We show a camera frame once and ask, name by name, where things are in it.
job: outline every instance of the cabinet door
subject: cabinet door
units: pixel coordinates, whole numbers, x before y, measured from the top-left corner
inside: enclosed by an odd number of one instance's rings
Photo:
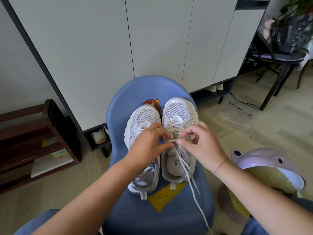
[[[235,11],[213,83],[237,76],[264,9]]]
[[[105,123],[134,78],[125,0],[9,1],[81,129]]]
[[[212,84],[237,0],[194,0],[182,86]]]
[[[193,0],[126,0],[135,77],[182,83]]]

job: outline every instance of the black chair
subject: black chair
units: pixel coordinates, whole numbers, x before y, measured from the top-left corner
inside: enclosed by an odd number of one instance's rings
[[[284,83],[291,75],[295,66],[303,61],[306,54],[300,51],[294,51],[288,55],[276,54],[272,50],[272,47],[268,44],[268,42],[263,38],[263,36],[259,32],[256,33],[252,43],[255,48],[250,49],[248,51],[245,63],[250,62],[250,59],[252,59],[254,62],[264,65],[264,67],[266,67],[266,70],[271,70],[278,74],[278,77],[274,85],[272,86],[271,90],[267,94],[264,102],[260,107],[260,110],[263,111],[271,97],[273,95],[277,96],[280,89],[283,87]],[[270,67],[272,64],[282,65],[281,71],[277,72],[276,70],[272,69]]]

